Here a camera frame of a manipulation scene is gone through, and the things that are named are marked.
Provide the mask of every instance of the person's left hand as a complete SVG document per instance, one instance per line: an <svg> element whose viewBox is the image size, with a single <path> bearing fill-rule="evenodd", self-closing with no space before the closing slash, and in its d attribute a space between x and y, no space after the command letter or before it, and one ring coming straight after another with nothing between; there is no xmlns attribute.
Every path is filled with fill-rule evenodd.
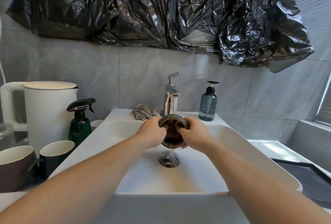
<svg viewBox="0 0 331 224"><path fill-rule="evenodd" d="M167 130L165 127L159 127L161 117L153 117L144 123L136 133L136 137L141 138L146 143L146 149L157 147L166 137Z"/></svg>

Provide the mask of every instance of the cloth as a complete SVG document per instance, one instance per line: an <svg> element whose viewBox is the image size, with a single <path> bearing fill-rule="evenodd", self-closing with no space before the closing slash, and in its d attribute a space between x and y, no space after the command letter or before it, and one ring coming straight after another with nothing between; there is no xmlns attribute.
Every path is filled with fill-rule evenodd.
<svg viewBox="0 0 331 224"><path fill-rule="evenodd" d="M163 115L163 109L154 108L150 109L147 104L139 104L132 110L132 115L138 120L144 121L146 119L151 119L156 116Z"/></svg>

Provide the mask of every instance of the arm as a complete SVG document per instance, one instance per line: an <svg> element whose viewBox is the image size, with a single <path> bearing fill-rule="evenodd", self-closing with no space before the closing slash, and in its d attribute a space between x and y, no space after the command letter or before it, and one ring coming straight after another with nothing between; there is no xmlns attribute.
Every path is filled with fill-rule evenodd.
<svg viewBox="0 0 331 224"><path fill-rule="evenodd" d="M68 168L0 213L1 224L91 223L116 191L132 163L164 140L160 117L147 120L137 134Z"/></svg>
<svg viewBox="0 0 331 224"><path fill-rule="evenodd" d="M313 201L215 141L201 121L185 119L191 129L179 133L212 161L250 223L331 223L331 215Z"/></svg>

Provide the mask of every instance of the chrome faucet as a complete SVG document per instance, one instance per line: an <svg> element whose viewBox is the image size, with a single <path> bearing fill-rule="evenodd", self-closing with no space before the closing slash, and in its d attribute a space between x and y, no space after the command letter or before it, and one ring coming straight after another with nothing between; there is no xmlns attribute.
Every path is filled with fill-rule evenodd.
<svg viewBox="0 0 331 224"><path fill-rule="evenodd" d="M168 76L168 83L165 85L163 116L177 113L177 100L180 96L180 92L177 90L176 84L173 84L172 81L173 78L178 75L182 75L182 73L173 73Z"/></svg>

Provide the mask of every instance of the ceramic bowl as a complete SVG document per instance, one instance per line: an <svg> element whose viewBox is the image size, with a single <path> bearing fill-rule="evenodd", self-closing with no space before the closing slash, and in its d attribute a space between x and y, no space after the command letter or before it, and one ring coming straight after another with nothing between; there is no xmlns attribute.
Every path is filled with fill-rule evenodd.
<svg viewBox="0 0 331 224"><path fill-rule="evenodd" d="M162 127L164 125L168 126L168 130L162 145L170 149L183 146L185 144L184 139L177 132L176 126L189 129L190 127L187 121L180 115L168 114L159 120L159 126Z"/></svg>

